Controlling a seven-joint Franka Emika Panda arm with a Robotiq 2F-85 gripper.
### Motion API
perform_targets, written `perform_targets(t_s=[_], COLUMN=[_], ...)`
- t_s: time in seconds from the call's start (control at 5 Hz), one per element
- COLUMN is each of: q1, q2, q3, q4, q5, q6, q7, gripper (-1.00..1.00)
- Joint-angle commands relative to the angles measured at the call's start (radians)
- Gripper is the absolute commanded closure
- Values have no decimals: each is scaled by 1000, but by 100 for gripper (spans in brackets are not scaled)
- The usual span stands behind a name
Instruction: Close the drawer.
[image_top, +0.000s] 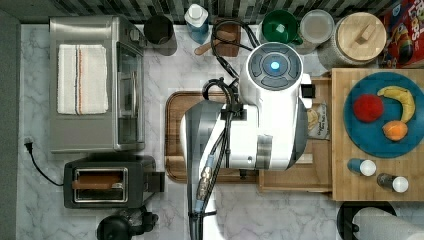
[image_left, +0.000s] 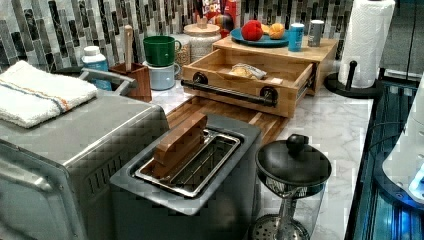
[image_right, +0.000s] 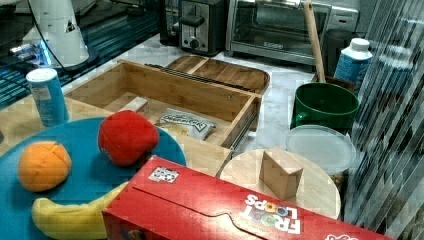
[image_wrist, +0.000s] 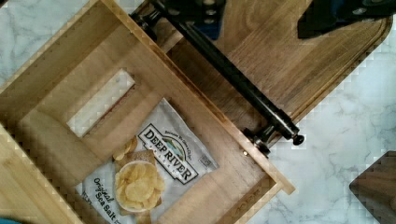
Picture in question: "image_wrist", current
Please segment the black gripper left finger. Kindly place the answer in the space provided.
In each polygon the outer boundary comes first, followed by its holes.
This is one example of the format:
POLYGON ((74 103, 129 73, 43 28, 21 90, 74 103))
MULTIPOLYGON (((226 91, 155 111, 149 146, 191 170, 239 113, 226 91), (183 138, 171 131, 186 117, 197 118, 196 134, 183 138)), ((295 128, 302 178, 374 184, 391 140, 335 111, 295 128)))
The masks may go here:
POLYGON ((212 40, 219 38, 226 0, 152 0, 166 18, 195 26, 212 40))

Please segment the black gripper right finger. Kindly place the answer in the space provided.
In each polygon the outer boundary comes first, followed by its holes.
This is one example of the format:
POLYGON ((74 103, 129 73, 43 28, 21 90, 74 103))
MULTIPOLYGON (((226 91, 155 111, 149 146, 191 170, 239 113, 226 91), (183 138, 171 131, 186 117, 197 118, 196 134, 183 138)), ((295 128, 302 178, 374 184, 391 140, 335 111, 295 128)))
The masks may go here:
POLYGON ((360 21, 394 15, 396 0, 312 0, 297 22, 299 39, 325 35, 360 21))

